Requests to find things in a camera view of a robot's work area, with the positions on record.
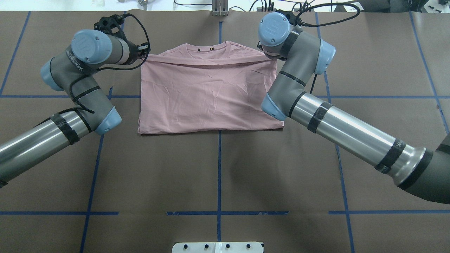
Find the black tape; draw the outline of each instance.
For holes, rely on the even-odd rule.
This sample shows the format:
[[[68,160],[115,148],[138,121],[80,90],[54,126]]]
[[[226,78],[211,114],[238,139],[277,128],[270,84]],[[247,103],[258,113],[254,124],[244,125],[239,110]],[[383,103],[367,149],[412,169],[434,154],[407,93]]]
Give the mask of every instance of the black tape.
[[[439,147],[437,147],[436,150],[450,154],[450,146],[449,145],[441,144],[441,145],[439,145]]]
[[[428,149],[425,150],[425,154],[423,154],[422,159],[420,159],[419,164],[413,170],[413,172],[401,183],[398,187],[402,190],[408,189],[411,185],[413,185],[417,179],[423,174],[425,169],[430,164],[431,158],[433,158],[433,152]]]
[[[91,127],[89,126],[87,120],[84,118],[83,114],[81,114],[80,110],[75,110],[76,114],[78,115],[78,117],[80,117],[80,119],[83,121],[83,123],[85,124],[87,130],[89,131],[89,133],[92,132]]]
[[[296,26],[294,27],[294,29],[292,29],[292,31],[289,33],[288,37],[284,41],[283,45],[281,46],[281,49],[280,49],[280,55],[281,56],[284,56],[284,57],[288,56],[289,51],[292,48],[292,45],[294,45],[294,43],[297,40],[298,36],[303,31],[304,30],[302,28],[296,27]]]
[[[85,92],[80,93],[78,96],[74,97],[73,100],[79,100],[80,98],[86,96],[87,94],[91,93],[92,91],[100,89],[100,86],[96,86],[94,88],[90,88],[86,90]]]
[[[320,104],[319,108],[317,108],[310,122],[308,123],[308,130],[315,133],[317,131],[317,127],[324,119],[325,114],[332,106],[333,106],[332,104],[325,101],[322,104]]]
[[[300,95],[298,95],[297,99],[295,99],[294,103],[292,104],[291,110],[289,111],[289,117],[291,117],[292,115],[292,111],[294,110],[295,106],[297,105],[298,101],[300,100],[300,98],[306,93],[306,91],[300,93]]]
[[[397,159],[400,157],[401,153],[406,147],[406,143],[400,139],[395,139],[394,144],[383,157],[381,162],[375,166],[375,169],[383,174],[388,173]]]
[[[304,81],[298,79],[297,77],[295,77],[295,76],[293,76],[293,75],[291,75],[291,74],[289,74],[289,73],[287,73],[287,72],[280,71],[280,74],[282,74],[282,75],[284,75],[284,76],[287,76],[287,77],[291,78],[292,80],[294,80],[294,81],[298,82],[299,84],[303,85],[303,87],[306,86],[306,83],[305,83]]]
[[[7,185],[7,182],[3,182],[2,180],[0,180],[0,188],[2,188],[3,186]]]
[[[92,76],[98,71],[89,67],[86,63],[80,61],[75,54],[72,52],[72,48],[69,46],[66,48],[66,56],[69,58],[69,61],[83,74],[87,76]]]
[[[67,121],[58,113],[53,114],[50,116],[50,119],[56,124],[56,126],[63,132],[64,136],[66,136],[67,140],[69,141],[70,145],[76,143],[80,140],[78,137],[77,132],[73,130]]]

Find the light blue joint cap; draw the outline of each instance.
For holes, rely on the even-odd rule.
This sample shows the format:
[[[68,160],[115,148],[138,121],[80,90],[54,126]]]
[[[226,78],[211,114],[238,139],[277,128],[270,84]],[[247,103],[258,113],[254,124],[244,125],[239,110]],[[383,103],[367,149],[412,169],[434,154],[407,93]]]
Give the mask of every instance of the light blue joint cap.
[[[272,12],[264,16],[258,27],[258,38],[265,46],[278,46],[291,32],[288,19],[281,13]]]
[[[44,83],[46,83],[50,88],[52,88],[55,91],[63,91],[64,89],[59,87],[55,80],[53,79],[52,72],[50,71],[50,63],[52,62],[53,58],[50,59],[46,64],[40,68],[40,76],[42,80],[44,80]]]
[[[278,106],[272,101],[269,94],[265,95],[264,100],[261,104],[261,109],[268,115],[278,119],[279,121],[284,121],[287,116],[278,108]]]
[[[335,54],[336,48],[320,39],[319,58],[317,59],[314,74],[323,74],[325,69],[327,69],[328,65],[331,63],[331,60],[333,60]]]
[[[113,50],[113,44],[106,34],[88,29],[75,33],[71,47],[78,59],[89,64],[106,61]]]
[[[122,118],[116,110],[116,107],[113,106],[111,111],[106,115],[106,118],[100,123],[99,127],[95,130],[95,132],[99,135],[105,134],[109,130],[115,128],[118,124],[122,122]]]

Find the t-shirt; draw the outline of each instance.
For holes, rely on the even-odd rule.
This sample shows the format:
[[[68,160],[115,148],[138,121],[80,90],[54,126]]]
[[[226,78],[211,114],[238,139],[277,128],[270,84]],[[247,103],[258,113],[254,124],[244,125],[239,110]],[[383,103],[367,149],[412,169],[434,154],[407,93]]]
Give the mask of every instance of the t-shirt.
[[[276,60],[238,43],[183,44],[142,65],[138,133],[266,130],[283,122],[261,110]]]

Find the robotic arm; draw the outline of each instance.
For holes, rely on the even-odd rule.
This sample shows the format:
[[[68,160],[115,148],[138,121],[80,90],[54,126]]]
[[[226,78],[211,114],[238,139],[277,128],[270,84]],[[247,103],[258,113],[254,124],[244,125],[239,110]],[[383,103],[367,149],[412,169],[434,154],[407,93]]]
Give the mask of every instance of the robotic arm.
[[[99,69],[104,64],[128,65],[147,58],[150,48],[145,29],[147,43],[137,46],[126,39],[120,28],[128,16],[134,17],[131,14],[102,17],[94,25],[95,30],[77,32],[65,52],[42,67],[44,82],[53,90],[66,91],[77,107],[56,113],[0,145],[0,188],[90,132],[102,135],[122,121],[92,75],[103,69],[118,69]]]
[[[261,108],[278,120],[306,126],[388,174],[396,186],[422,199],[450,204],[450,135],[436,151],[415,148],[304,91],[311,76],[323,74],[335,48],[281,13],[267,14],[258,36],[263,52],[286,63]]]

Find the white bracket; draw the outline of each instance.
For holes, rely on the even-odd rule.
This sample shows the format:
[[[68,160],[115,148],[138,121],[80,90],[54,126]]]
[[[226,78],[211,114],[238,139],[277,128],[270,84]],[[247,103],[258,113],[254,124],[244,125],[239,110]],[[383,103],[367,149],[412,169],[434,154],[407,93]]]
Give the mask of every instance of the white bracket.
[[[228,16],[228,0],[212,0],[212,11],[213,16]]]
[[[258,242],[176,243],[172,253],[264,253]]]

